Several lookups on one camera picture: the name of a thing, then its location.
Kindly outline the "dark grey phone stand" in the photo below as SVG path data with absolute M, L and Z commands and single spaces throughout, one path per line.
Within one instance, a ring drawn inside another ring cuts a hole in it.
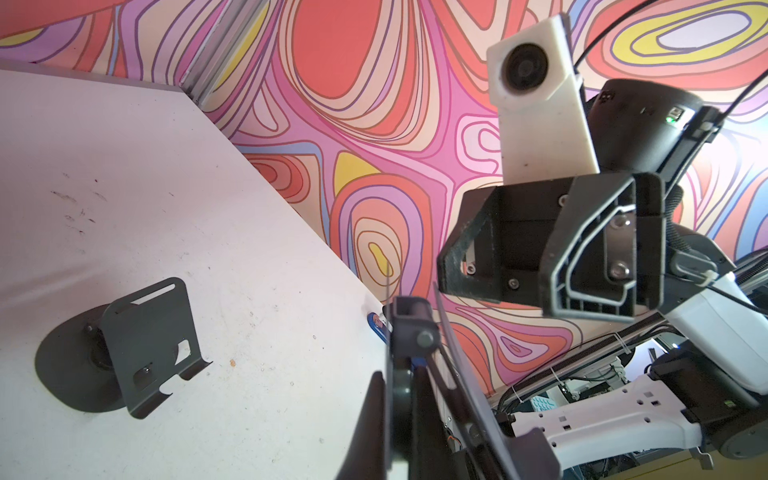
M 124 408 L 144 419 L 168 399 L 162 385 L 209 366 L 185 282 L 170 277 L 82 312 L 39 344 L 35 371 L 64 405 L 85 413 Z

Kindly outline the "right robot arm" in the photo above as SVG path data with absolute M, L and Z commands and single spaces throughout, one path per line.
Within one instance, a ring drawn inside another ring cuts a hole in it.
M 679 179 L 722 113 L 696 95 L 630 79 L 606 82 L 574 119 L 528 108 L 511 131 L 542 178 L 466 193 L 437 258 L 442 293 L 539 307 L 549 318 L 668 325 L 684 338 L 613 390 L 542 413 L 472 407 L 468 452 L 484 473 L 545 478 L 634 451 L 767 450 L 767 314 L 734 264 L 674 224 Z

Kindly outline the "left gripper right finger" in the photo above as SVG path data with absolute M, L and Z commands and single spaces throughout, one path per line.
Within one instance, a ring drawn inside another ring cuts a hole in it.
M 473 466 L 464 451 L 449 446 L 435 399 L 429 372 L 413 372 L 413 478 L 475 479 Z

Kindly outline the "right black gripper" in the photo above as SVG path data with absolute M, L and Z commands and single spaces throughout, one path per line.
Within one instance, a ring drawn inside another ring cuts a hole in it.
M 663 302 L 664 200 L 652 173 L 467 191 L 437 256 L 438 288 L 546 318 L 631 321 Z

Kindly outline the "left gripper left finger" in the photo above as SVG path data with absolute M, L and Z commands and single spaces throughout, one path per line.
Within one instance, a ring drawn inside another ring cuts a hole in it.
M 347 454 L 337 473 L 338 480 L 386 478 L 385 406 L 385 379 L 381 372 L 375 372 L 371 376 Z

